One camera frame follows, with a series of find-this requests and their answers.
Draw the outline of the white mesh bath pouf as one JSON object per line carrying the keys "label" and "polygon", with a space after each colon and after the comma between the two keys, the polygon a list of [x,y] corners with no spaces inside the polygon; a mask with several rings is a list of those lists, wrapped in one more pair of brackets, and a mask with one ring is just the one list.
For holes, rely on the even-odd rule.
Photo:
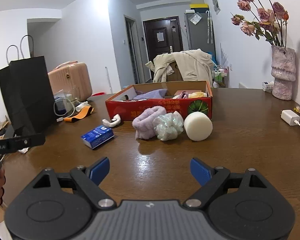
{"label": "white mesh bath pouf", "polygon": [[153,120],[154,131],[161,141],[174,140],[184,130],[184,120],[178,111],[160,115]]}

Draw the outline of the lilac fluffy towel roll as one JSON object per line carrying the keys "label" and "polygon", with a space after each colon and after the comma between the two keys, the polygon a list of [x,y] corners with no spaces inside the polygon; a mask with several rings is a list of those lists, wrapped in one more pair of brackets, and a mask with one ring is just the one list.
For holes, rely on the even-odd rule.
{"label": "lilac fluffy towel roll", "polygon": [[165,115],[166,109],[162,106],[147,108],[139,116],[137,116],[132,126],[136,131],[135,138],[148,140],[155,136],[153,120],[160,115]]}

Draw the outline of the blue tissue packet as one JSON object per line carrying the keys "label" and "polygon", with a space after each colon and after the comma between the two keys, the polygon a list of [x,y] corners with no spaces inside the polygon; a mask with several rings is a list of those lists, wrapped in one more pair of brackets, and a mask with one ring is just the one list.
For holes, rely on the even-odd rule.
{"label": "blue tissue packet", "polygon": [[98,126],[81,136],[84,144],[90,149],[95,149],[114,137],[114,132],[106,126]]}

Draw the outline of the black paper shopping bag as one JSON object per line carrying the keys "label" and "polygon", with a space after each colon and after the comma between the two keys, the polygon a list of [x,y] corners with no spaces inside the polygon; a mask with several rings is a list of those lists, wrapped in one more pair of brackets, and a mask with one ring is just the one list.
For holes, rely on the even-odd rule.
{"label": "black paper shopping bag", "polygon": [[45,58],[7,63],[0,70],[0,90],[15,134],[26,136],[45,131],[57,119]]}

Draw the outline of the white curled band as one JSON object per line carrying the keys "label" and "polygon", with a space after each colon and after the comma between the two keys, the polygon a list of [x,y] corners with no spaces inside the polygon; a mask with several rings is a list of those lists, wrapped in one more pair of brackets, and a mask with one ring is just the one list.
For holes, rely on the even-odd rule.
{"label": "white curled band", "polygon": [[102,120],[102,124],[105,127],[113,128],[121,124],[121,116],[119,114],[116,114],[110,121],[107,119]]}

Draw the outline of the white small bottle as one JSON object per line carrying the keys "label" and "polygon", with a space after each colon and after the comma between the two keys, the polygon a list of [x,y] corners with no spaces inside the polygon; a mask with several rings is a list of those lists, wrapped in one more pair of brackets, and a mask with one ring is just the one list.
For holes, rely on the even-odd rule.
{"label": "white small bottle", "polygon": [[80,111],[81,111],[84,107],[86,107],[86,106],[90,107],[89,102],[87,102],[87,101],[82,102],[82,103],[80,103],[79,105],[77,105],[77,106],[75,107],[75,110],[76,110],[77,112],[80,112]]}

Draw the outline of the red orange cardboard box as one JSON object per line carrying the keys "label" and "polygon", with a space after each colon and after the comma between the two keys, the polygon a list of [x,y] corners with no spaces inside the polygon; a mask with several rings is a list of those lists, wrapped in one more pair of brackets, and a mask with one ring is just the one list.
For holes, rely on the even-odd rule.
{"label": "red orange cardboard box", "polygon": [[[158,89],[165,89],[166,94],[162,98],[136,99],[138,95],[144,95]],[[203,92],[206,94],[200,98],[174,99],[181,92]],[[116,114],[123,121],[132,121],[144,110],[154,106],[162,106],[166,112],[178,111],[183,118],[193,112],[202,112],[212,118],[212,91],[207,81],[171,81],[159,83],[145,83],[130,85],[106,100],[109,116]]]}

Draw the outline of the pink hard suitcase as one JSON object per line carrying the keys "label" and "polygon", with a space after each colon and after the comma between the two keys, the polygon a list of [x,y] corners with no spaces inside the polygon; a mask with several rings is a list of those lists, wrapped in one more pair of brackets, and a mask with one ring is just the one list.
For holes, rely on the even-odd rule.
{"label": "pink hard suitcase", "polygon": [[93,93],[88,67],[84,62],[65,62],[48,72],[48,76],[53,94],[66,88],[77,87],[80,91],[80,101],[85,101]]}

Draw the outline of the white power adapter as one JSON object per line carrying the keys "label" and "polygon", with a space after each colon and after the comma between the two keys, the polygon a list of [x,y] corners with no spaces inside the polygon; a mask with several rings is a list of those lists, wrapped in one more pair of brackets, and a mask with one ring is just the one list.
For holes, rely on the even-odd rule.
{"label": "white power adapter", "polygon": [[296,126],[300,122],[300,116],[290,109],[282,110],[281,119],[289,126]]}

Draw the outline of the brown wooden chair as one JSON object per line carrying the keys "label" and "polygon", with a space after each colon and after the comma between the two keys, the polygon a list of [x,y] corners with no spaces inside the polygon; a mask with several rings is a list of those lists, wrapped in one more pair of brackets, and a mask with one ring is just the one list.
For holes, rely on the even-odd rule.
{"label": "brown wooden chair", "polygon": [[180,73],[180,70],[178,68],[178,65],[176,62],[172,62],[170,64],[170,67],[173,70],[173,73],[171,75],[167,75],[166,81],[171,82],[171,81],[183,81],[183,77]]}

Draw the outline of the beige coat on chair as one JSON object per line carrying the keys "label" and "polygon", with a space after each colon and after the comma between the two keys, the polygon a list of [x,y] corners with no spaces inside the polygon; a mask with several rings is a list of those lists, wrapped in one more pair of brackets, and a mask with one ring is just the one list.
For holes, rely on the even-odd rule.
{"label": "beige coat on chair", "polygon": [[184,81],[209,81],[212,83],[212,70],[217,67],[212,55],[201,49],[165,53],[156,56],[145,66],[154,73],[153,82],[167,82],[167,77],[174,73],[171,67],[176,63]]}

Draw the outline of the pink textured vase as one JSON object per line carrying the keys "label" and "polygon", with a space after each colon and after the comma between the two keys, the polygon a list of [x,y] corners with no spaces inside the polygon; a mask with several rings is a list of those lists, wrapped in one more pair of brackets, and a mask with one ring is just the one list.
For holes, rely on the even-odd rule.
{"label": "pink textured vase", "polygon": [[290,101],[296,80],[296,53],[294,49],[272,46],[271,75],[274,77],[272,95]]}

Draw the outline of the dark brown entrance door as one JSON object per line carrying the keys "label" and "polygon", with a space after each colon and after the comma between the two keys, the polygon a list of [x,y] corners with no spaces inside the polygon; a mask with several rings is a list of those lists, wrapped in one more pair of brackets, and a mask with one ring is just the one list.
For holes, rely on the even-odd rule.
{"label": "dark brown entrance door", "polygon": [[179,17],[143,21],[149,60],[161,54],[183,50]]}

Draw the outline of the grey refrigerator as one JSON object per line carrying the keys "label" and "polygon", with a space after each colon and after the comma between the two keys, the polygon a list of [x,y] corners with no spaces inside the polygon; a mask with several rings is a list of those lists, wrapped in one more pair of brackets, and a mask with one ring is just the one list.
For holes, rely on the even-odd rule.
{"label": "grey refrigerator", "polygon": [[184,14],[190,50],[201,49],[215,56],[212,16],[209,8],[195,8]]}

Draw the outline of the dried pink rose bouquet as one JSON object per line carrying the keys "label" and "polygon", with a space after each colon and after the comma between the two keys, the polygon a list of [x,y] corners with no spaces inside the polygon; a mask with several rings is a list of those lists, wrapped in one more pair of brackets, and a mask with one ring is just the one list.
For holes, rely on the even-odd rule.
{"label": "dried pink rose bouquet", "polygon": [[249,21],[243,15],[232,14],[232,24],[238,26],[245,35],[257,40],[263,37],[271,46],[287,47],[289,14],[282,4],[271,0],[238,0],[237,6],[241,11],[253,15]]}

